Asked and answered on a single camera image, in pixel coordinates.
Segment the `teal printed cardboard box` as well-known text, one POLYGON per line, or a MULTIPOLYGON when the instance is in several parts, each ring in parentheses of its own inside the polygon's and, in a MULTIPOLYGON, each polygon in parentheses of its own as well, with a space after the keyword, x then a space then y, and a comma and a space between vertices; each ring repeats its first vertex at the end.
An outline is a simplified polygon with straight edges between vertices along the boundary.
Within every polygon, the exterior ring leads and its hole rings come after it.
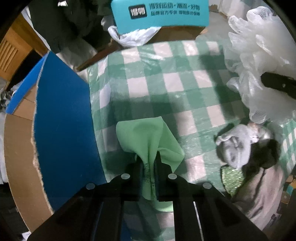
POLYGON ((209 24, 209 4, 205 0, 117 0, 111 2, 111 10, 120 34, 150 27, 209 24))

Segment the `black fuzzy sock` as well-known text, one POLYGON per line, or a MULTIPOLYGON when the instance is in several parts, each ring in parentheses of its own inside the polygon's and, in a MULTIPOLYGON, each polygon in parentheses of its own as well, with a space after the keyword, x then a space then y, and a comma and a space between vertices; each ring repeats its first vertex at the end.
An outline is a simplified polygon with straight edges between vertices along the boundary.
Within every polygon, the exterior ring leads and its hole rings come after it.
POLYGON ((249 179, 261 168, 268 169, 274 166, 280 158, 280 153, 280 144, 274 139, 266 139, 252 144, 249 161, 242 168, 244 177, 249 179))

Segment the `blue cardboard storage box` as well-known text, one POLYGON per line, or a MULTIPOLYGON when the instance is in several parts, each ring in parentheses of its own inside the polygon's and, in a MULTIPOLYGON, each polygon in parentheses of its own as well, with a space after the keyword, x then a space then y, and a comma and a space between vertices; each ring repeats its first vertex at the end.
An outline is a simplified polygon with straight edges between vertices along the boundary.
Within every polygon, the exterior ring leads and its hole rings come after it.
POLYGON ((30 231, 89 183, 106 182, 88 83, 47 53, 6 109, 4 159, 17 209, 30 231))

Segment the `grey blue sock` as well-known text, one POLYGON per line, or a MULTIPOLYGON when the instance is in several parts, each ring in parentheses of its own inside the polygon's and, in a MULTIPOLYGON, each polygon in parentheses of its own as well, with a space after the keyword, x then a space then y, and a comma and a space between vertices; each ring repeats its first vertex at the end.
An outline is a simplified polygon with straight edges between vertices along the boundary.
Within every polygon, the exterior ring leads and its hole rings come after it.
POLYGON ((273 137, 272 132, 256 123, 239 124, 215 140, 222 161, 234 169, 241 169, 249 162, 251 146, 263 144, 273 137))

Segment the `grey brown knit garment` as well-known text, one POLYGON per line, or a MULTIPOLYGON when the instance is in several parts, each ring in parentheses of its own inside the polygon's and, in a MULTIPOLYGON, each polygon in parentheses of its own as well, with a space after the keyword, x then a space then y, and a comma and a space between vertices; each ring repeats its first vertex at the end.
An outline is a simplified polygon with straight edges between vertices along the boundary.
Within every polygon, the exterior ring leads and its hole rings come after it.
POLYGON ((243 184, 232 198, 234 205, 260 230, 276 213, 283 191, 285 174, 279 164, 259 172, 243 184))

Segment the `wooden louvered cabinet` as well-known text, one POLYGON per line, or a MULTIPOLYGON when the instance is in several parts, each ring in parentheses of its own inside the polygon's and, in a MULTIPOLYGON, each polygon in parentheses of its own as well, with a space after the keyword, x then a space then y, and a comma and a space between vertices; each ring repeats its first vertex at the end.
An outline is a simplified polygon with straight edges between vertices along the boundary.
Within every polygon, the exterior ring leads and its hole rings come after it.
POLYGON ((1 78, 10 82, 32 51, 44 56, 48 48, 23 15, 19 14, 1 40, 1 78))

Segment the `light green cloth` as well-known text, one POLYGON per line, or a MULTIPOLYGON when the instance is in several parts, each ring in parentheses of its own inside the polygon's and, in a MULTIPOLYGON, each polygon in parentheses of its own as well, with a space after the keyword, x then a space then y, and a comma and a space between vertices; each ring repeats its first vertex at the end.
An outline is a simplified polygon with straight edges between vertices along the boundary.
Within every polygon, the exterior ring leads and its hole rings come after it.
POLYGON ((171 133, 162 117, 120 121, 116 125, 116 135, 121 148, 141 158, 144 165, 142 196, 161 212, 172 212, 171 201, 159 202, 154 181, 154 161, 157 152, 163 163, 175 171, 185 157, 178 141, 171 133))

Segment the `dark hanging jacket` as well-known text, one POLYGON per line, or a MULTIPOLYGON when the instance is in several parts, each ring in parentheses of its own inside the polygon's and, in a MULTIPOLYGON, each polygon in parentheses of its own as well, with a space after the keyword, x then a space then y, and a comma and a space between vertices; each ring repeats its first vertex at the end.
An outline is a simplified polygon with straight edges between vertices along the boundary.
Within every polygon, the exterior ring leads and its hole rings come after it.
POLYGON ((35 0, 28 8, 34 29, 54 53, 60 53, 78 39, 95 49, 110 40, 101 20, 111 14, 111 1, 35 0))

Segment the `white plastic bag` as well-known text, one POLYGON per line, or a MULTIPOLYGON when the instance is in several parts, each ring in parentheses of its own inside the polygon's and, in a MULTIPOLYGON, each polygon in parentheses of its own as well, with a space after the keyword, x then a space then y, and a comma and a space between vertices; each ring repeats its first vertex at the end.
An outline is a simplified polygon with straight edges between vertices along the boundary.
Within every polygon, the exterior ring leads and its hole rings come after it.
POLYGON ((150 27, 138 29, 126 34, 120 34, 116 26, 110 26, 108 32, 112 39, 124 48, 143 46, 149 42, 161 29, 161 27, 150 27))

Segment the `green white checkered tablecloth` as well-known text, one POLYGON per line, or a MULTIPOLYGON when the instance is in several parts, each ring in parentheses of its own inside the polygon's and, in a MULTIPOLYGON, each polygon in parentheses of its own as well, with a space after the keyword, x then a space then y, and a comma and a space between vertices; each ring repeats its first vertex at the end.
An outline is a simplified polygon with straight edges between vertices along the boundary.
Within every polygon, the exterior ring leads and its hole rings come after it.
POLYGON ((275 197, 256 223, 266 228, 280 203, 284 179, 295 166, 295 101, 258 88, 255 100, 227 86, 237 78, 219 42, 175 41, 115 52, 87 69, 96 142, 107 180, 125 161, 119 121, 161 116, 185 153, 177 173, 191 183, 224 191, 214 136, 248 120, 275 121, 282 144, 279 164, 265 180, 275 197))

